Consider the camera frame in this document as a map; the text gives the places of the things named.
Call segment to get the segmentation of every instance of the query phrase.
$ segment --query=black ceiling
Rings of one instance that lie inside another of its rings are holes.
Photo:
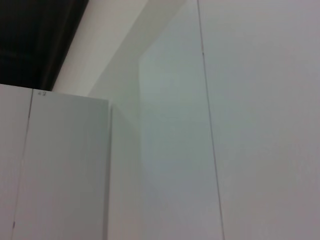
[[[0,84],[51,91],[88,0],[0,0]]]

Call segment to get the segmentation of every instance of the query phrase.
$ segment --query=white wall panel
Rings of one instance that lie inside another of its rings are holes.
[[[320,236],[320,2],[200,0],[226,240]]]
[[[0,239],[11,240],[32,90],[0,85]]]
[[[14,240],[102,240],[108,102],[34,90]]]
[[[146,240],[221,240],[197,1],[139,63]]]

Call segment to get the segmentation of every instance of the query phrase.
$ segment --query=locker door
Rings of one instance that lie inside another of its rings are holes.
[[[34,90],[14,240],[102,240],[108,102]]]
[[[10,240],[32,90],[0,85],[0,239]]]

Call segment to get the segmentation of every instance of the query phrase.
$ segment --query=dark ceiling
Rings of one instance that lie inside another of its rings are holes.
[[[0,0],[0,84],[51,91],[88,0]]]

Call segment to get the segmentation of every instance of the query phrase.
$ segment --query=white partition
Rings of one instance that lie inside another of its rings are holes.
[[[226,240],[320,237],[320,2],[199,0]]]
[[[105,100],[33,91],[13,240],[103,239],[107,127]]]
[[[222,240],[197,1],[139,63],[146,240]]]
[[[0,239],[11,240],[32,90],[0,85]]]

